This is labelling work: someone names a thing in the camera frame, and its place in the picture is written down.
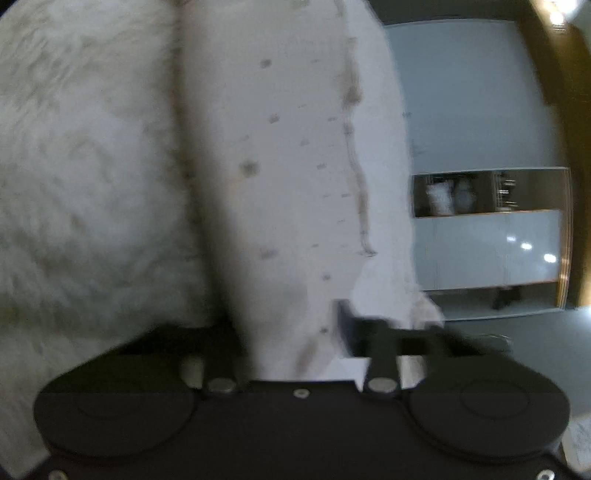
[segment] white cloth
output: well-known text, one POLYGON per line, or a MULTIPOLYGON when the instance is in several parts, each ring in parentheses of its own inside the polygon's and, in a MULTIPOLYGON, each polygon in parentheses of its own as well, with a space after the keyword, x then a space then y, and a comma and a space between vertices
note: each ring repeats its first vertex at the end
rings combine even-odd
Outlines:
MULTIPOLYGON (((209 184, 196 194, 255 373, 359 376, 338 360, 330 301, 406 327, 439 318, 415 283, 381 27, 358 0, 184 8, 183 107, 209 184)), ((31 407, 49 380, 159 319, 207 322, 175 118, 178 13, 19 0, 0 19, 0 463, 14 476, 47 454, 31 407)))

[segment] ceiling light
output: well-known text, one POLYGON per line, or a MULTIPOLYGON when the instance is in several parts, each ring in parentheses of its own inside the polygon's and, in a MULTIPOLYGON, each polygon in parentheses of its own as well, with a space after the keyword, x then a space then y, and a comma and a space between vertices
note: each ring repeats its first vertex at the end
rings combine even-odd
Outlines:
POLYGON ((562 27, 566 22, 564 15, 560 12, 552 12, 550 14, 550 23, 555 27, 562 27))

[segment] circular pad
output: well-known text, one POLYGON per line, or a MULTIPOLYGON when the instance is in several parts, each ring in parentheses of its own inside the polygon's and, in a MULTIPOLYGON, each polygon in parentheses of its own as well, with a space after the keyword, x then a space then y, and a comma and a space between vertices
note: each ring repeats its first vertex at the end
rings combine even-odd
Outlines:
POLYGON ((412 391, 409 408, 431 437, 481 460, 552 448, 570 415, 554 383, 496 355, 445 360, 412 391))
POLYGON ((114 458, 143 452, 177 433, 194 400, 164 359, 107 355, 49 383, 35 401, 34 417, 52 447, 114 458))

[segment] metal screw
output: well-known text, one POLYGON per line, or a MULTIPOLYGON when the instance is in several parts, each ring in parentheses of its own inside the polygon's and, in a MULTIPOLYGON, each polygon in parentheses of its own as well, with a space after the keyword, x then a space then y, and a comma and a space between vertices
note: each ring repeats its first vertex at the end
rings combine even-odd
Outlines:
POLYGON ((61 470, 52 470, 47 475, 47 480, 68 480, 68 476, 61 470))
POLYGON ((229 394, 236 390, 236 382, 231 378, 218 377, 207 383, 207 389, 212 393, 229 394))
POLYGON ((310 396, 310 390, 307 388, 296 388, 294 390, 294 397, 305 400, 310 396))
POLYGON ((398 387, 398 383, 396 383, 391 378, 376 377, 376 378, 372 378, 368 382, 368 387, 372 392, 392 393, 398 387))
POLYGON ((542 470, 538 473, 536 480, 554 480, 555 473, 552 470, 542 470))

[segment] shelf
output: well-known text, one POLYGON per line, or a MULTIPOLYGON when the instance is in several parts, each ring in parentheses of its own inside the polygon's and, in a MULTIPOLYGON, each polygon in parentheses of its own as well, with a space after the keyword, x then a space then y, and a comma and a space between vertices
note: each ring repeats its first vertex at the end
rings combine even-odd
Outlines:
POLYGON ((414 216, 416 218, 439 218, 508 212, 568 211, 569 183, 568 168, 508 168, 414 175, 414 216), (515 182, 515 185, 510 187, 510 194, 504 197, 499 193, 503 189, 500 182, 501 174, 515 182), (459 211, 454 195, 454 185, 461 178, 468 179, 470 191, 475 196, 475 201, 468 212, 459 211), (442 181, 450 182, 454 215, 434 215, 427 188, 431 184, 442 181), (515 206, 510 210, 502 210, 505 200, 514 202, 515 206))

